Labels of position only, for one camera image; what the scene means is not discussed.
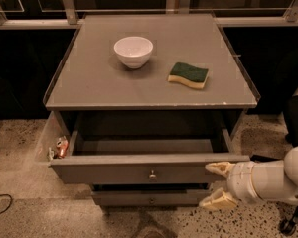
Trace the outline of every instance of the table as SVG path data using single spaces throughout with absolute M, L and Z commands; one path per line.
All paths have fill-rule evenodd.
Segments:
M 113 51 L 127 36 L 154 44 L 140 69 Z M 178 61 L 210 70 L 203 90 L 167 81 Z M 87 15 L 45 97 L 71 138 L 51 166 L 100 206 L 197 205 L 222 179 L 206 163 L 249 160 L 230 141 L 256 105 L 249 86 L 210 14 Z

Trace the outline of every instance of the drawer knob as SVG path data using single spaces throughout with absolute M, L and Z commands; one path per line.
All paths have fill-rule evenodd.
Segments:
M 151 179 L 151 180 L 156 180 L 157 179 L 157 175 L 155 174 L 154 170 L 151 170 L 151 173 L 149 175 L 149 179 Z

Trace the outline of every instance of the gray tabletop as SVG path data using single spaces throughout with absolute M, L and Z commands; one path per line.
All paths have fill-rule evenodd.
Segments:
M 126 36 L 154 44 L 128 70 L 113 45 Z M 167 81 L 176 62 L 210 70 L 202 90 Z M 46 103 L 49 110 L 249 108 L 255 97 L 209 14 L 89 15 Z

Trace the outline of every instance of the sponge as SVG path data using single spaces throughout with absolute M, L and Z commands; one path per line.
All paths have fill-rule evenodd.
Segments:
M 202 89 L 208 78 L 209 70 L 177 62 L 168 76 L 169 82 L 179 82 L 191 88 Z

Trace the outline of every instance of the bowl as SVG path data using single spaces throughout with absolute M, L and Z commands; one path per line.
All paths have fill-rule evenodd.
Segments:
M 146 38 L 131 36 L 120 39 L 113 48 L 123 64 L 135 69 L 149 60 L 153 44 Z

